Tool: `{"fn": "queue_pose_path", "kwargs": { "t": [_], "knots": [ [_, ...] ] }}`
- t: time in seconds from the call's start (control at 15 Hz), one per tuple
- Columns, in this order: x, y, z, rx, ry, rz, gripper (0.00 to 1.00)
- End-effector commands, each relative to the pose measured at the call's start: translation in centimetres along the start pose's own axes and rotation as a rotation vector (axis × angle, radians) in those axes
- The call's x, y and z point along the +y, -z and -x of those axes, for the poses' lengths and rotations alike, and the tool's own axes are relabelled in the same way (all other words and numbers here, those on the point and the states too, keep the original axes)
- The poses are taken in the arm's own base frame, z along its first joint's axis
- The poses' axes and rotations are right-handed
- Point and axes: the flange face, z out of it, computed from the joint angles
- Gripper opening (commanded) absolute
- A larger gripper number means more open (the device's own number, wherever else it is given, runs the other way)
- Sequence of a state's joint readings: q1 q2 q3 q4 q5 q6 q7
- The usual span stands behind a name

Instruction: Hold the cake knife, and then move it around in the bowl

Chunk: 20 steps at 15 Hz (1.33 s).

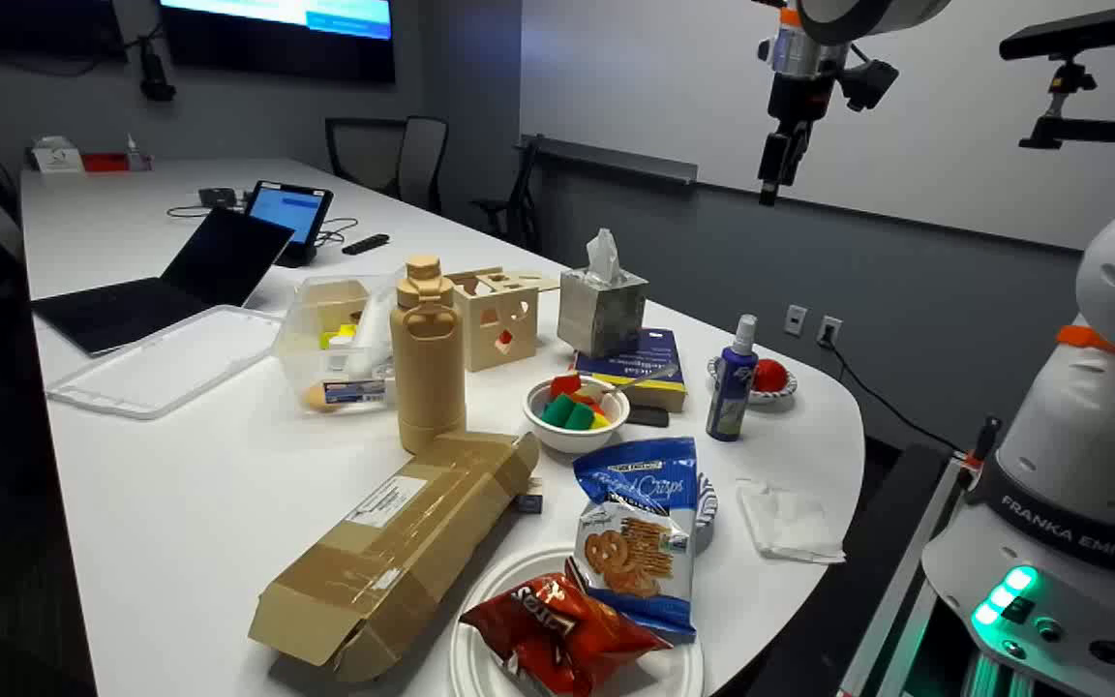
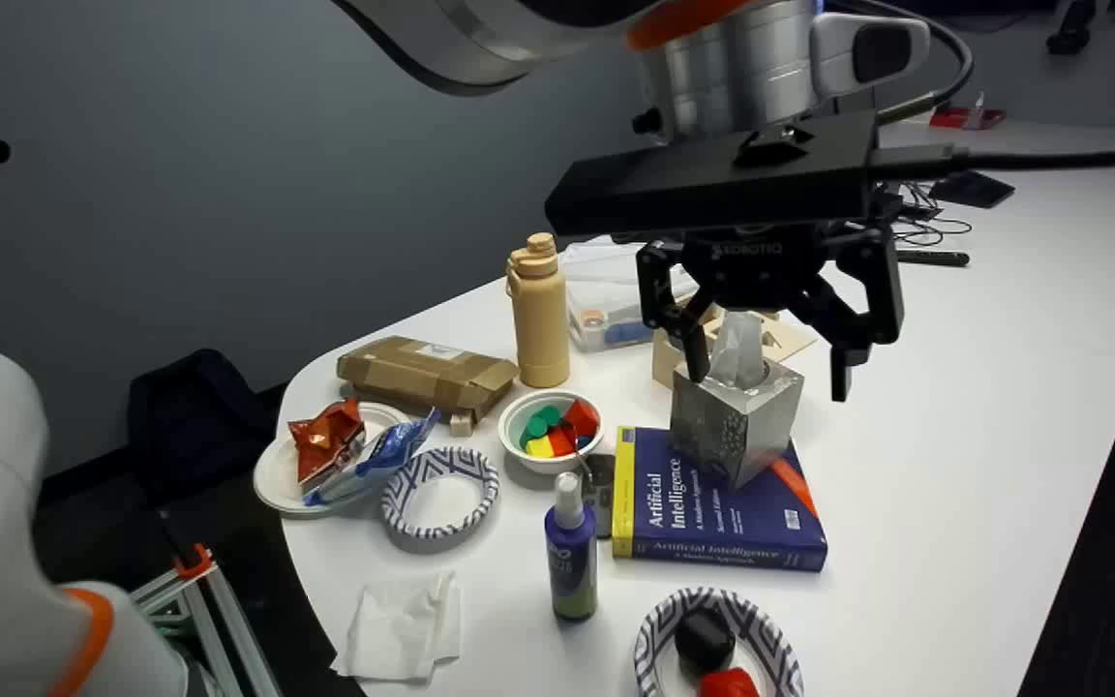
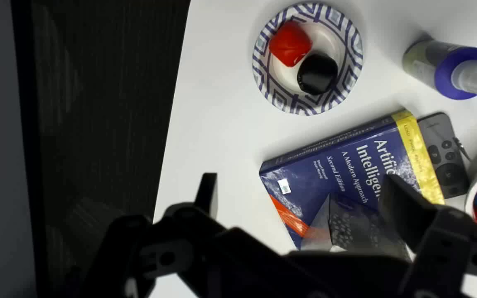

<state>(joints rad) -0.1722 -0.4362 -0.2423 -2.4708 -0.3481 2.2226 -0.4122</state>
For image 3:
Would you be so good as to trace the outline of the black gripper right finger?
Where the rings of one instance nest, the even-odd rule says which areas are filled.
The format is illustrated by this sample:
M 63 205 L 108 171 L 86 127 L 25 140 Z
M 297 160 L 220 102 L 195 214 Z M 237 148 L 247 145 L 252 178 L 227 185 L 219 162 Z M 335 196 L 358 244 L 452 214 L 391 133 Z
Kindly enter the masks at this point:
M 477 276 L 477 221 L 434 205 L 398 175 L 386 175 L 379 210 L 416 253 L 399 284 L 403 298 L 469 298 L 464 276 Z

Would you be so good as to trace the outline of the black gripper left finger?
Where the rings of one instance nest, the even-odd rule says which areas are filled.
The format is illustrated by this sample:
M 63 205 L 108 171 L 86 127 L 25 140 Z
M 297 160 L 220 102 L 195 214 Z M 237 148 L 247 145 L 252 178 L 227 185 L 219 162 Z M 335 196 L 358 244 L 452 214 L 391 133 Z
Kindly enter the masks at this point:
M 116 218 L 85 277 L 80 298 L 149 298 L 156 281 L 177 274 L 199 298 L 282 298 L 268 269 L 275 253 L 210 216 L 217 173 L 205 171 L 192 201 L 174 203 L 151 223 Z

